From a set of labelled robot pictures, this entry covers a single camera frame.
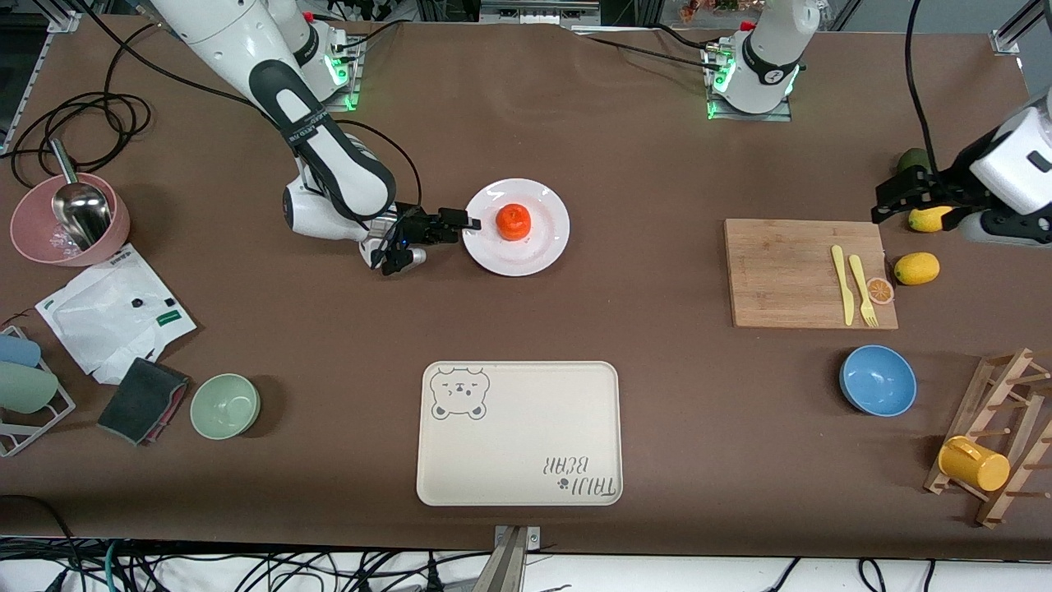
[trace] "yellow plastic knife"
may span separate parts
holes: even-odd
[[[833,245],[833,264],[836,265],[836,279],[841,280],[841,299],[844,300],[844,325],[851,327],[854,322],[854,294],[848,288],[848,278],[844,272],[844,249],[839,244]]]

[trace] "orange slice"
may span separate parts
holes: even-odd
[[[869,290],[869,300],[874,305],[887,305],[895,298],[895,290],[891,283],[883,277],[870,278],[866,282],[866,289]]]

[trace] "green bowl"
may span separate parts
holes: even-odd
[[[244,432],[260,414],[260,395],[244,376],[220,374],[205,382],[190,404],[190,424],[210,441]]]

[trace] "cutting board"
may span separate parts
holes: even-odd
[[[724,223],[734,327],[870,329],[862,321],[858,286],[847,261],[862,259],[866,279],[887,279],[876,224],[817,220],[745,220]],[[855,315],[844,325],[844,305],[830,247],[844,248]],[[873,305],[878,330],[898,329],[894,302]]]

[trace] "brown table surface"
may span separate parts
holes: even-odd
[[[142,24],[112,22],[122,35]],[[618,39],[691,57],[649,32]],[[227,88],[164,34],[137,47]],[[23,121],[99,89],[114,49],[90,22],[58,37]],[[731,327],[724,219],[867,220],[873,187],[920,143],[902,49],[898,35],[817,35],[793,122],[760,124],[707,120],[696,68],[555,26],[413,24],[379,38],[353,116],[412,155],[428,209],[464,206],[506,177],[566,202],[565,253],[521,279],[460,245],[383,278],[353,243],[289,231],[280,196],[296,167],[269,125],[125,57],[114,88],[145,97],[156,120],[101,173],[127,201],[132,242],[200,326],[162,362],[196,383],[250,377],[262,414],[245,437],[215,443],[194,432],[187,405],[157,445],[133,448],[94,426],[114,388],[84,376],[33,315],[18,324],[79,407],[0,462],[0,492],[52,502],[80,536],[488,548],[494,525],[528,524],[564,552],[1052,559],[1048,503],[1017,501],[991,531],[971,526],[970,496],[922,490],[976,356],[1048,345],[1048,252],[910,233],[899,219],[882,227],[889,256],[924,249],[943,263],[934,283],[899,290],[902,329]],[[920,36],[916,56],[944,164],[1027,97],[1016,61],[985,36]],[[105,134],[78,121],[65,139],[85,158],[108,147]],[[402,158],[362,138],[411,200]],[[40,180],[35,166],[25,159]],[[6,220],[23,189],[3,170],[0,191]],[[6,240],[0,268],[2,319],[77,272],[26,261]],[[501,319],[513,325],[485,323]],[[913,365],[919,394],[905,415],[865,416],[838,391],[846,353],[869,343]],[[611,363],[621,501],[424,506],[420,377],[442,360]],[[12,503],[0,530],[57,534]]]

